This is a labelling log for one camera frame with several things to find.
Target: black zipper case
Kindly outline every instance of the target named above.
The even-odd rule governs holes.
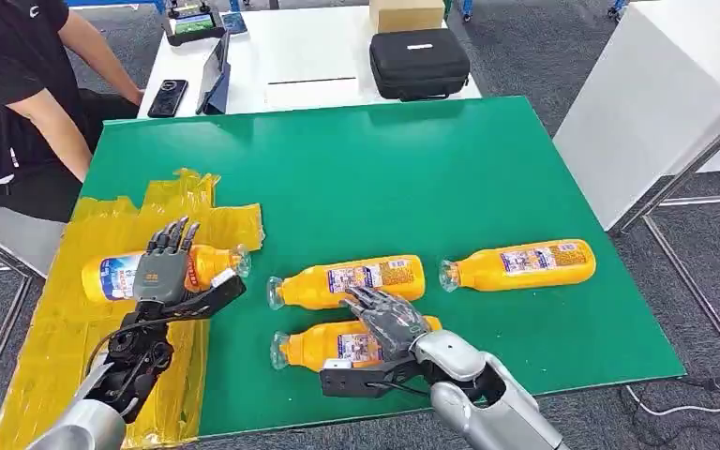
[[[383,98],[447,98],[467,84],[471,61],[448,28],[380,33],[368,48]]]

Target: green tabletop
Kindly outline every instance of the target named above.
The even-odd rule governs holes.
[[[247,293],[211,325],[201,434],[401,413],[428,401],[327,398],[303,367],[272,369],[275,331],[348,320],[346,309],[266,305],[269,276],[313,264],[421,257],[425,314],[498,355],[534,394],[683,374],[667,338],[523,97],[112,123],[82,195],[142,201],[180,167],[222,175],[217,205],[262,205],[266,239]],[[444,292],[438,262],[480,248],[581,238],[582,284]]]

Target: robotic arm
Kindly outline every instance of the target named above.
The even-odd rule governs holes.
[[[422,375],[435,412],[474,449],[569,450],[494,355],[448,330],[430,331],[403,299],[366,288],[347,293],[351,297],[344,302],[377,339],[385,362],[364,368],[328,362],[320,372],[325,395],[380,397]]]
[[[150,239],[134,281],[135,310],[98,343],[70,405],[28,449],[119,449],[126,424],[136,420],[173,360],[167,324],[208,319],[244,293],[244,283],[231,269],[216,276],[205,292],[184,288],[188,251],[199,228],[193,223],[184,236],[187,222],[186,217],[173,222]],[[106,341],[105,360],[90,370]]]

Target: plastic bottle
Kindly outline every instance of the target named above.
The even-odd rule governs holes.
[[[580,239],[479,250],[465,260],[441,262],[440,284],[477,291],[506,291],[576,284],[594,274],[589,244]]]
[[[143,252],[96,258],[84,266],[82,283],[87,298],[93,301],[123,300],[133,296],[134,275]],[[251,259],[243,246],[220,250],[205,245],[189,251],[186,288],[194,293],[205,291],[211,278],[231,267],[240,277],[249,275]]]
[[[443,328],[436,317],[424,316],[429,327]],[[382,361],[382,349],[360,321],[321,323],[305,333],[289,336],[276,332],[269,349],[272,367],[304,366],[318,372],[328,359],[344,359],[355,368]]]
[[[406,300],[417,300],[426,289],[424,266],[414,255],[314,265],[294,277],[270,277],[266,298],[271,309],[283,305],[339,308],[344,290],[357,286],[381,288]]]

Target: yellow plastic sheet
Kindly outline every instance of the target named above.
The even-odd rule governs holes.
[[[216,248],[263,241],[261,207],[213,207],[218,177],[181,169],[178,179],[151,182],[139,211],[128,198],[79,200],[21,349],[0,414],[0,449],[24,448],[69,404],[96,343],[134,308],[129,300],[95,302],[84,295],[82,268],[94,258],[142,250],[151,234],[189,216],[201,222],[195,243]],[[124,448],[172,444],[197,436],[205,380],[208,323],[170,325],[172,364],[158,379]]]

